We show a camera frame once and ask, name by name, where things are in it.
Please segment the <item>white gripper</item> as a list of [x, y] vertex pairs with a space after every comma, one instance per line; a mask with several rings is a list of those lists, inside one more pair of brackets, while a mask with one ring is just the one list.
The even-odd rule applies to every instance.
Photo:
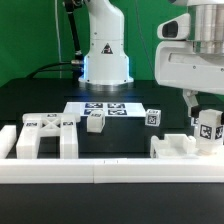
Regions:
[[155, 79], [159, 85], [184, 89], [188, 116], [198, 118], [197, 91], [224, 95], [224, 56], [195, 53], [185, 41], [163, 41], [156, 49]]

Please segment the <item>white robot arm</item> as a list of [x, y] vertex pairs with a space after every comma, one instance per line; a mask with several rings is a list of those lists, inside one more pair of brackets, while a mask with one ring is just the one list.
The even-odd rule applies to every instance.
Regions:
[[[160, 24], [155, 79], [180, 88], [191, 117], [199, 115], [196, 94], [224, 95], [224, 0], [168, 0], [187, 12]], [[90, 18], [90, 50], [83, 85], [102, 89], [131, 83], [124, 52], [124, 16], [109, 0], [84, 0]]]

